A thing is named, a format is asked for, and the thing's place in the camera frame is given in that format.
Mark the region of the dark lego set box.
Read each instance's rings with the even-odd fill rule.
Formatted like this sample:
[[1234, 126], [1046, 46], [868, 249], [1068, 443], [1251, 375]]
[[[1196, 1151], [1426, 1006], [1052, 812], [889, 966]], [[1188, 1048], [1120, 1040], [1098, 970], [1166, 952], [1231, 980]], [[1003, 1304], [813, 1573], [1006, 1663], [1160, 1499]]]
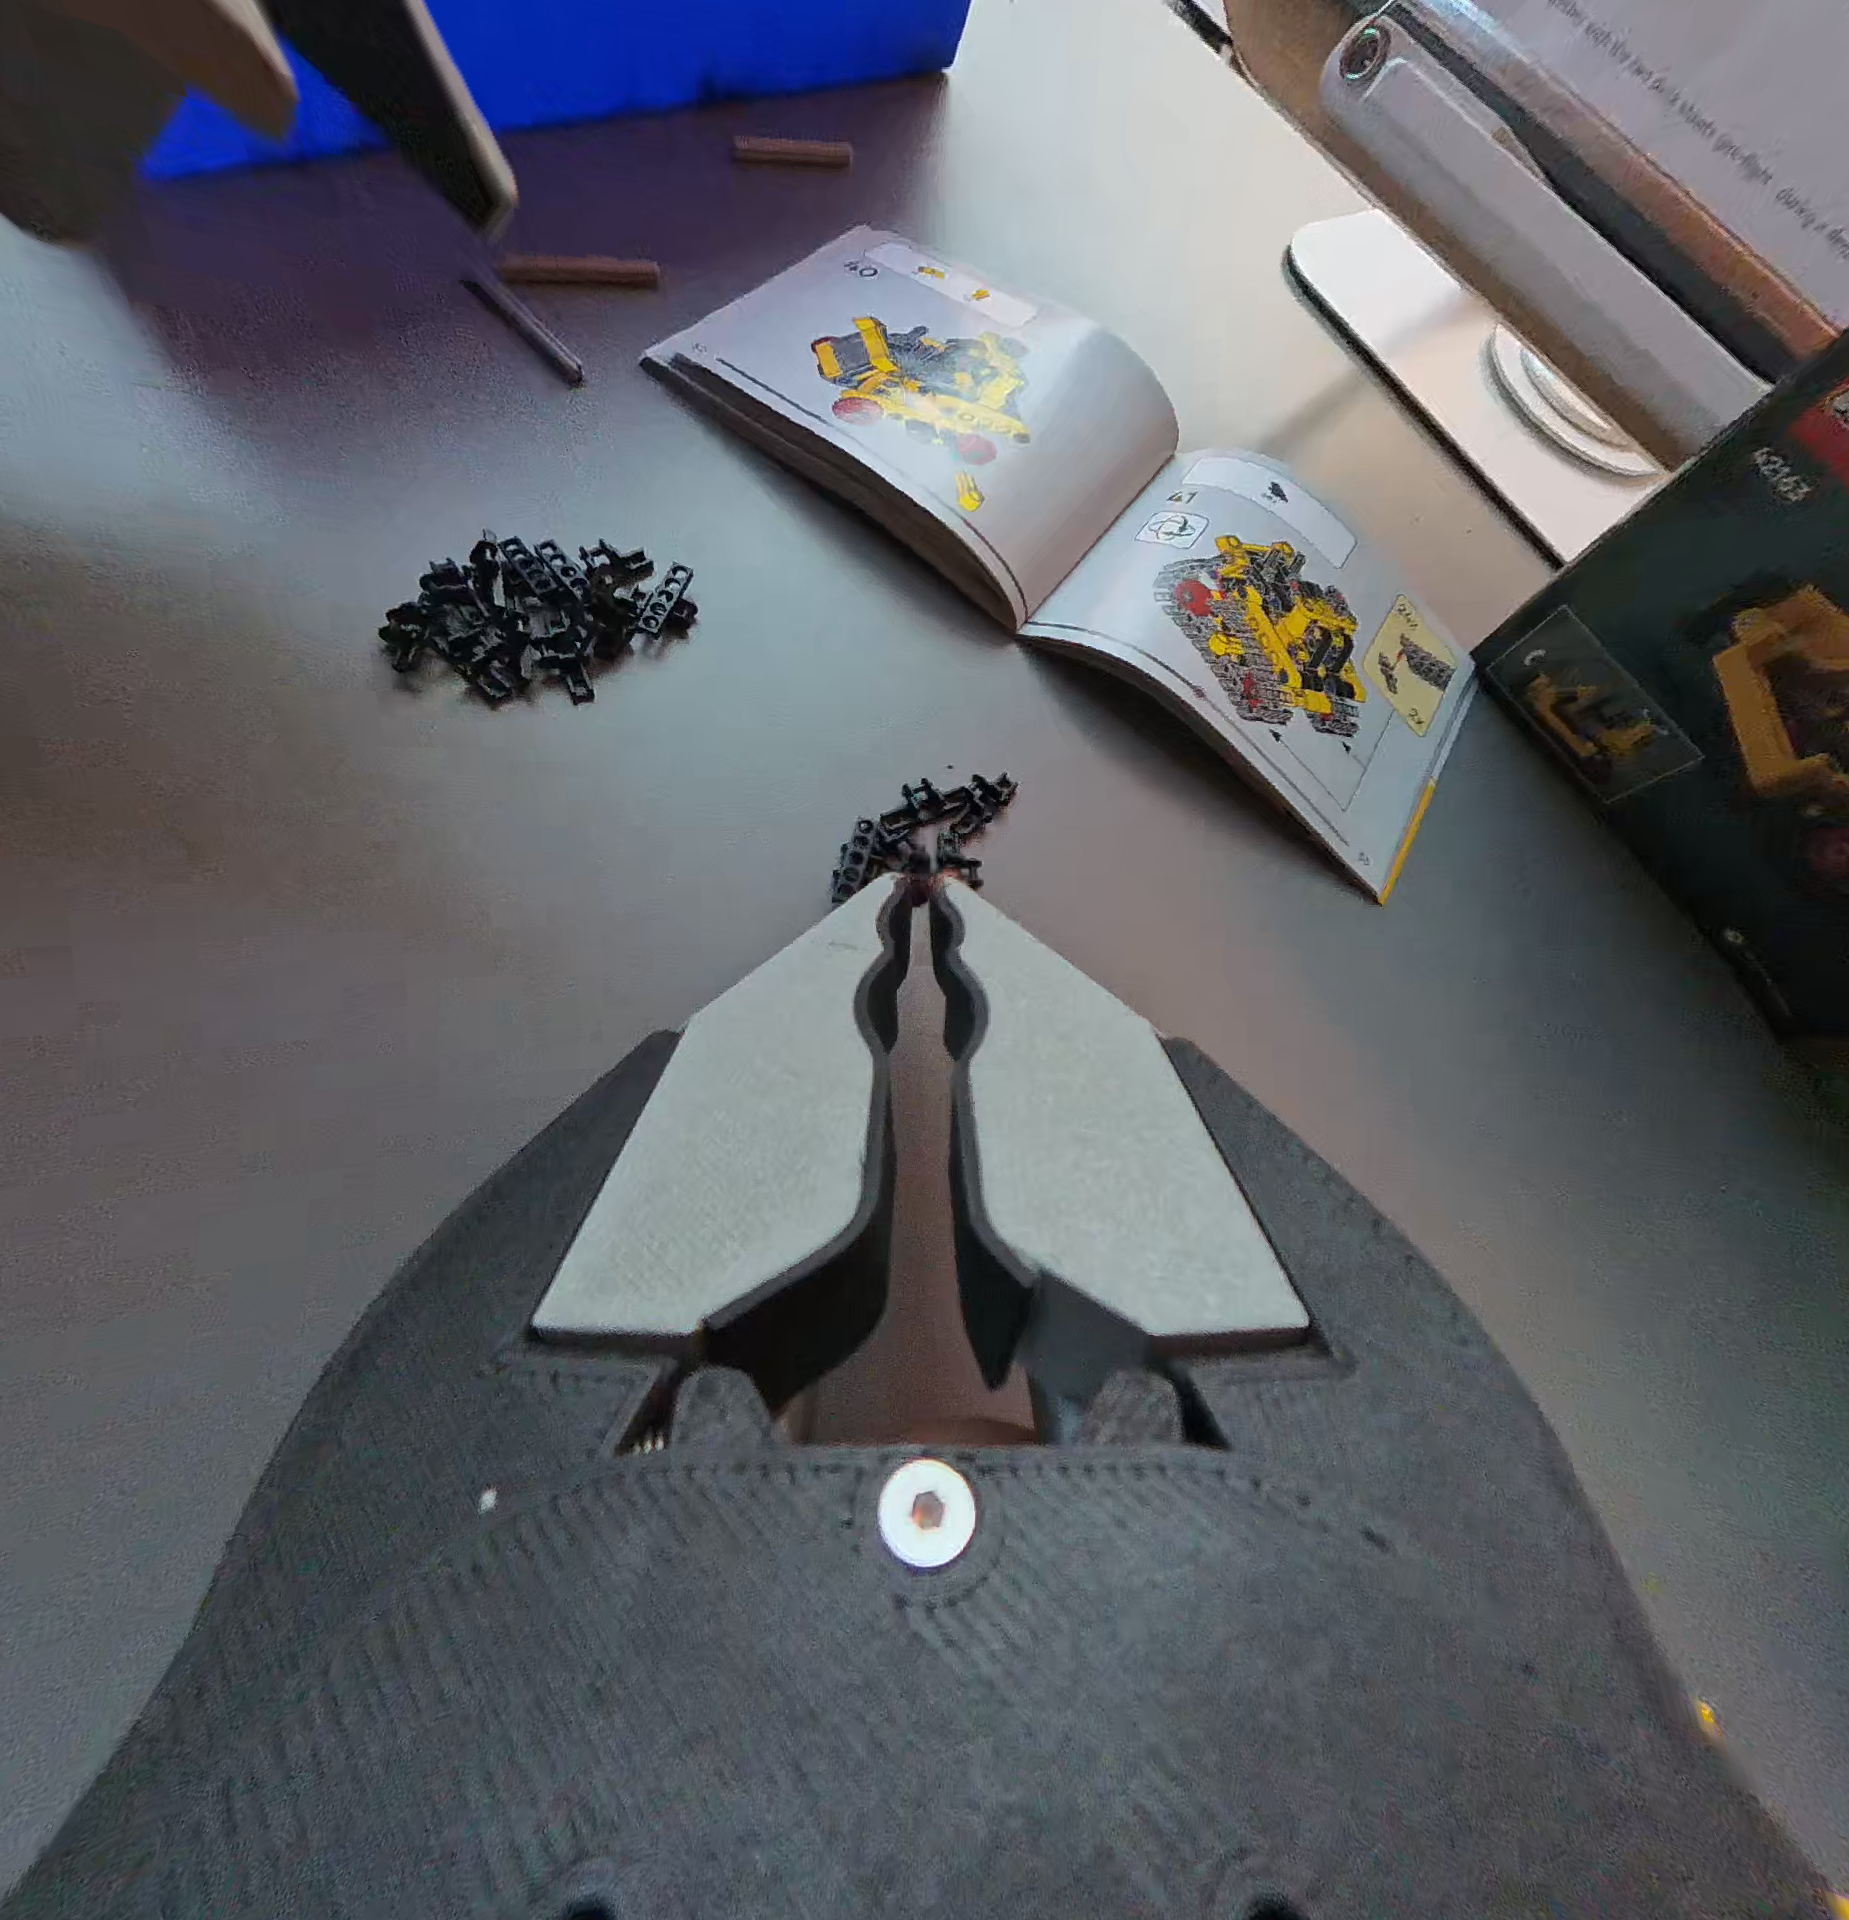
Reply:
[[1474, 665], [1782, 1044], [1849, 1080], [1849, 329]]

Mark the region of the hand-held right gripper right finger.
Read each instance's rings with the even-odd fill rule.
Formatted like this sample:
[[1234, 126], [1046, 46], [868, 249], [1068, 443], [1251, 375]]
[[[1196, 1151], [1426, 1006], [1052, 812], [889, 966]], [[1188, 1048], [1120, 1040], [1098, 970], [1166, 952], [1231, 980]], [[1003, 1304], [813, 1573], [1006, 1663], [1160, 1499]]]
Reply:
[[1068, 1440], [1120, 1374], [1285, 1352], [1311, 1312], [1169, 1046], [960, 880], [931, 903], [958, 1300]]

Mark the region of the pile of black track links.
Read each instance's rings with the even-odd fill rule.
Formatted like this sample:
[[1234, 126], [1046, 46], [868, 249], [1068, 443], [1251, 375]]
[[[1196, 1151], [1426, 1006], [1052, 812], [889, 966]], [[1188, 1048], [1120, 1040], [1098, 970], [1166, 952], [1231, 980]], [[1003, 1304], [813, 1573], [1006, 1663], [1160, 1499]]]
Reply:
[[602, 674], [653, 659], [697, 628], [697, 570], [658, 567], [606, 541], [574, 551], [482, 533], [466, 559], [433, 560], [409, 596], [382, 614], [388, 669], [452, 674], [484, 709], [559, 689], [577, 706]]

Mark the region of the computer monitor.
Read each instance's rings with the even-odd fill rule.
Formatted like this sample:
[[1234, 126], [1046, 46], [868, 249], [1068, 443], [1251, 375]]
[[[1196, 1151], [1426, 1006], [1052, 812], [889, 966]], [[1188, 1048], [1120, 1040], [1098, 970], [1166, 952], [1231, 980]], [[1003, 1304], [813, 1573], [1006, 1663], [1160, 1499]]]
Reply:
[[1231, 61], [1369, 202], [1494, 306], [1474, 244], [1320, 102], [1390, 15], [1611, 249], [1767, 380], [1849, 329], [1849, 5], [1231, 3]]

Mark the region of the black lego axle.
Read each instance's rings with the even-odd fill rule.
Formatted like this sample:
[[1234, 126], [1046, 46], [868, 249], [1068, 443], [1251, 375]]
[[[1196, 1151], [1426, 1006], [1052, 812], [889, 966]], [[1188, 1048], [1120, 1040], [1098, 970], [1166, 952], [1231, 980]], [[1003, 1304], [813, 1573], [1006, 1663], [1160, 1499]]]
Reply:
[[489, 276], [466, 275], [459, 278], [459, 287], [525, 345], [566, 389], [577, 390], [584, 387], [587, 372], [577, 352], [569, 349], [525, 301], [505, 288], [505, 284]]

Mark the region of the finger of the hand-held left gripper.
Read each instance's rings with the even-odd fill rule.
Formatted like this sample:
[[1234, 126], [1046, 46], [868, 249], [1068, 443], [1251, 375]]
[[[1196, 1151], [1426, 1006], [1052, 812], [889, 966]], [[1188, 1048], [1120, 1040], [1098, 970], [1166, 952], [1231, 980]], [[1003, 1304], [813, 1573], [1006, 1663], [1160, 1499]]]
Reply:
[[297, 84], [259, 5], [0, 3], [0, 217], [89, 241], [188, 94], [289, 132]]
[[263, 3], [291, 52], [480, 237], [516, 208], [505, 153], [422, 3]]

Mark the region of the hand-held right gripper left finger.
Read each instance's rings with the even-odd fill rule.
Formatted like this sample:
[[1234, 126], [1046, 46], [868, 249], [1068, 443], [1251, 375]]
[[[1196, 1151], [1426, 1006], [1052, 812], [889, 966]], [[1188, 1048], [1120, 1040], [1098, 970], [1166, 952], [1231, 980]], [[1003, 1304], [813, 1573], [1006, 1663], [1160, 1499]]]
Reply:
[[530, 1333], [749, 1379], [779, 1412], [876, 1329], [902, 882], [837, 907], [676, 1035]]

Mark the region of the blue plastic bin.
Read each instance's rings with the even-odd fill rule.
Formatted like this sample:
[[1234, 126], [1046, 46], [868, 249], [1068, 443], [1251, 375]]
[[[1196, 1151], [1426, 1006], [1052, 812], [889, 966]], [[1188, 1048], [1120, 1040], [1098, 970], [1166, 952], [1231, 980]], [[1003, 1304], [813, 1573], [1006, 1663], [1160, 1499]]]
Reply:
[[[431, 3], [493, 132], [602, 123], [727, 100], [876, 84], [946, 71], [967, 3]], [[297, 52], [300, 102], [282, 140], [201, 97], [179, 102], [139, 164], [183, 180], [358, 153], [386, 139]]]

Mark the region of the open lego instruction booklet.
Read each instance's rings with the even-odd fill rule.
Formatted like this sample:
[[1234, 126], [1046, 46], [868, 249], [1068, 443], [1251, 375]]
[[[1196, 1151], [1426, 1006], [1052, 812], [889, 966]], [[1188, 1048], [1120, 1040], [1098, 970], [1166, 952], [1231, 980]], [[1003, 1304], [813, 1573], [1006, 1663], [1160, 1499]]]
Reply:
[[642, 366], [1020, 645], [1176, 714], [1387, 903], [1473, 698], [1388, 551], [1269, 454], [1179, 446], [1113, 330], [853, 228]]

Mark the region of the silver monitor stand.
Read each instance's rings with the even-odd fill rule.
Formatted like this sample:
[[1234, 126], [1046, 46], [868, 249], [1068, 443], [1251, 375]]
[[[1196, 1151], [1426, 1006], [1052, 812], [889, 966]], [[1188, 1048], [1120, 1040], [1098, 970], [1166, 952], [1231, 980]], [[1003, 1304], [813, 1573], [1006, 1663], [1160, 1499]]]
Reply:
[[1370, 208], [1286, 262], [1562, 565], [1769, 390], [1801, 313], [1533, 36], [1491, 5], [1358, 5], [1317, 98]]

